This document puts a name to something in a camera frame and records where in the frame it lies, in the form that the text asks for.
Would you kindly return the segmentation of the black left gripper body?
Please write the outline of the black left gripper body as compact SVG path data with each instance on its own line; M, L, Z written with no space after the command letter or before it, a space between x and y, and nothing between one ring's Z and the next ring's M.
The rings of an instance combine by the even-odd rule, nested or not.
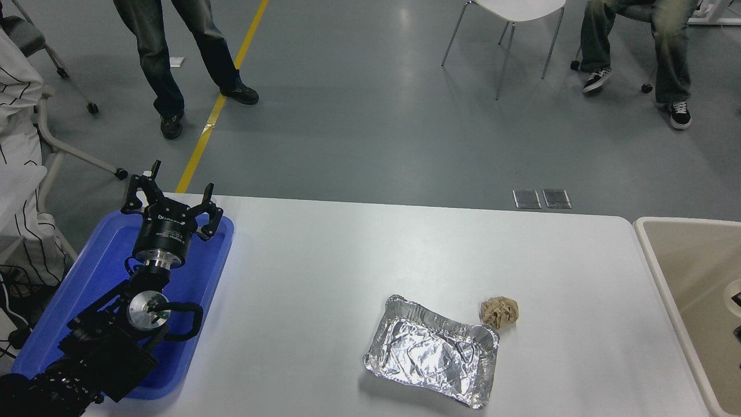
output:
M172 256L175 263L185 263L195 230L196 217L174 210L162 214L156 208L145 209L132 255L143 263L159 251Z

